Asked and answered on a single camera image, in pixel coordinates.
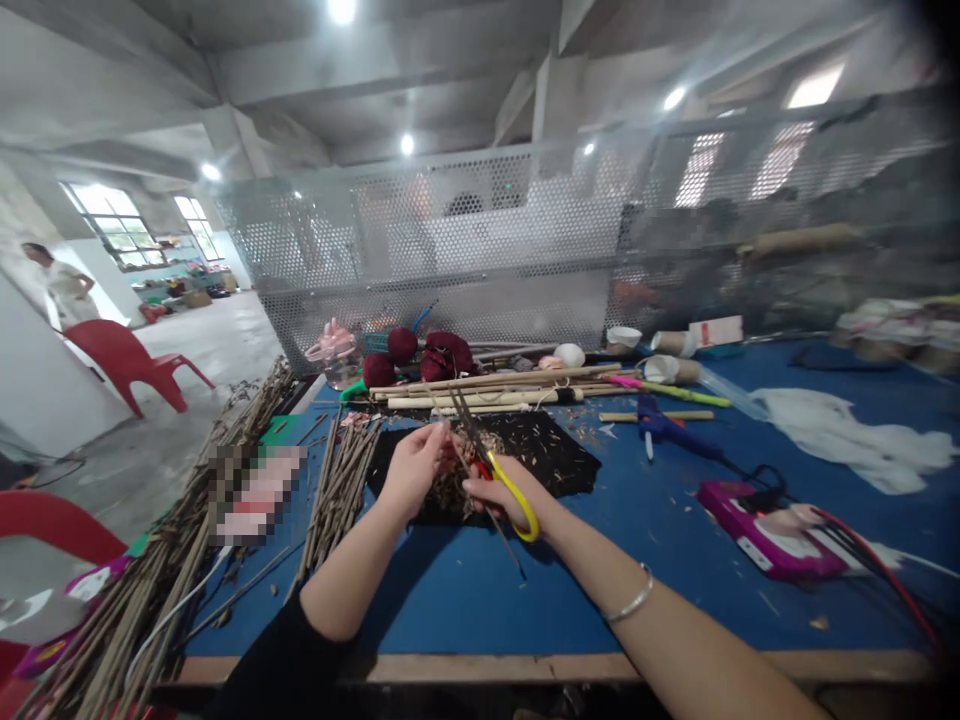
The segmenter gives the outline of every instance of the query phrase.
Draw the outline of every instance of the wooden table edge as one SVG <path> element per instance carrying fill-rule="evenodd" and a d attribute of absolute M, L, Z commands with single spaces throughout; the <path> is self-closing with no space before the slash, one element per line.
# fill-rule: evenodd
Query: wooden table edge
<path fill-rule="evenodd" d="M 805 650 L 762 655 L 795 682 L 918 683 L 933 680 L 933 666 L 912 650 Z M 187 657 L 169 686 L 215 687 L 239 657 Z M 344 668 L 345 683 L 554 683 L 638 682 L 622 653 L 596 655 L 379 655 Z"/>

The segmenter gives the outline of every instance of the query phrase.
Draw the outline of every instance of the red plastic chair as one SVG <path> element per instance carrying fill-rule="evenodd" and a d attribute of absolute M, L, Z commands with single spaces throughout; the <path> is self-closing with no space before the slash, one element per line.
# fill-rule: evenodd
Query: red plastic chair
<path fill-rule="evenodd" d="M 27 535 L 94 565 L 120 557 L 127 546 L 69 500 L 38 490 L 0 491 L 0 538 Z M 25 645 L 0 640 L 0 718 L 13 717 L 36 682 L 11 677 Z"/>
<path fill-rule="evenodd" d="M 183 355 L 171 353 L 150 357 L 132 330 L 112 320 L 87 320 L 66 330 L 64 335 L 93 358 L 138 418 L 143 418 L 143 413 L 130 392 L 130 383 L 134 380 L 151 385 L 180 413 L 187 411 L 187 403 L 173 379 L 173 372 L 178 367 L 186 365 L 207 385 L 216 387 Z"/>

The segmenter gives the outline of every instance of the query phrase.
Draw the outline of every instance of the hand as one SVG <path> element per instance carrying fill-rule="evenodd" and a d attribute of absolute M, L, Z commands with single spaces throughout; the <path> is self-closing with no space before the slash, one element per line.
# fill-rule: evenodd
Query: hand
<path fill-rule="evenodd" d="M 549 526 L 553 517 L 561 509 L 560 503 L 516 458 L 509 455 L 497 455 L 497 462 L 500 463 L 503 472 L 530 503 L 533 514 L 537 516 L 537 521 L 540 523 L 541 531 L 544 534 L 549 534 Z M 530 527 L 527 525 L 526 515 L 523 514 L 520 503 L 507 490 L 507 486 L 499 480 L 488 482 L 480 478 L 476 465 L 470 466 L 470 478 L 464 480 L 463 489 L 473 498 L 474 506 L 478 511 L 483 510 L 484 506 L 490 507 L 493 514 L 498 518 L 503 516 L 503 511 L 506 511 L 518 528 L 524 532 L 529 532 Z"/>
<path fill-rule="evenodd" d="M 397 444 L 378 502 L 400 514 L 405 523 L 420 512 L 443 456 L 453 452 L 450 425 L 424 425 Z"/>

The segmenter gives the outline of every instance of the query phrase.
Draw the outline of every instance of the white fabric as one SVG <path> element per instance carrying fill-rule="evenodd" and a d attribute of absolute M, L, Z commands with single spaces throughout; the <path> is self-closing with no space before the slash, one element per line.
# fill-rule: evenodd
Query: white fabric
<path fill-rule="evenodd" d="M 83 273 L 73 265 L 54 260 L 50 267 L 43 268 L 43 274 L 47 281 L 47 291 L 57 306 L 60 325 L 64 330 L 85 320 L 96 320 L 100 317 L 93 298 L 89 295 L 80 297 L 84 293 L 84 285 L 78 276 Z"/>
<path fill-rule="evenodd" d="M 766 404 L 770 422 L 801 450 L 848 465 L 887 495 L 920 492 L 927 486 L 920 476 L 949 467 L 960 452 L 947 433 L 863 425 L 851 414 L 852 403 L 827 393 L 778 388 L 750 398 Z"/>

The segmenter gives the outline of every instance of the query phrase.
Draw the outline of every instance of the blue tabletop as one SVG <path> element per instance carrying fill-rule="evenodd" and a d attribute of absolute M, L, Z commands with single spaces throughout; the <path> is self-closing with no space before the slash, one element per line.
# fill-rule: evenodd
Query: blue tabletop
<path fill-rule="evenodd" d="M 951 407 L 956 395 L 950 386 L 910 368 L 855 373 L 789 367 L 803 346 L 751 346 L 739 357 L 710 364 L 747 390 L 820 390 L 854 403 L 852 411 L 863 423 L 940 430 L 956 442 L 960 422 Z M 333 399 L 335 394 L 325 389 L 320 397 Z M 598 412 L 629 412 L 635 403 L 635 397 L 616 396 L 548 409 L 561 427 L 596 430 L 601 425 Z M 702 408 L 661 400 L 663 410 Z M 329 409 L 314 405 L 297 422 L 289 422 L 290 442 Z M 327 434 L 329 423 L 324 421 L 313 435 Z M 392 427 L 415 424 L 397 420 Z M 844 519 L 870 540 L 960 570 L 960 547 L 951 541 L 953 523 L 960 518 L 956 465 L 927 476 L 928 486 L 920 493 L 888 496 L 847 467 L 805 454 L 772 425 L 750 420 L 734 408 L 717 410 L 716 420 L 691 423 L 690 429 L 720 443 L 741 467 L 777 466 L 791 494 Z M 908 615 L 876 580 L 834 580 L 801 589 L 763 576 L 693 497 L 700 482 L 728 479 L 728 471 L 670 444 L 658 445 L 656 462 L 649 465 L 635 426 L 617 425 L 614 433 L 616 440 L 599 432 L 588 434 L 584 446 L 603 467 L 592 493 L 564 498 L 563 504 L 746 642 L 759 650 L 923 649 L 922 636 Z M 322 445 L 311 450 L 289 512 L 266 547 L 247 559 L 238 584 L 303 539 L 310 514 L 306 478 L 316 484 L 323 450 Z M 365 501 L 365 508 L 373 502 L 369 490 Z M 510 542 L 528 576 L 526 583 L 492 530 L 409 529 L 367 615 L 362 648 L 370 653 L 471 655 L 618 651 L 613 635 L 549 549 L 528 546 L 516 537 Z M 299 560 L 299 550 L 291 553 L 237 602 L 228 625 L 205 629 L 186 654 L 242 655 L 280 609 Z M 960 582 L 915 564 L 898 574 L 935 605 L 960 605 Z M 215 576 L 210 587 L 218 580 Z M 276 597 L 271 584 L 280 588 Z M 207 607 L 217 607 L 235 590 L 225 583 Z M 201 611 L 198 617 L 205 615 Z M 824 619 L 827 626 L 821 629 Z"/>

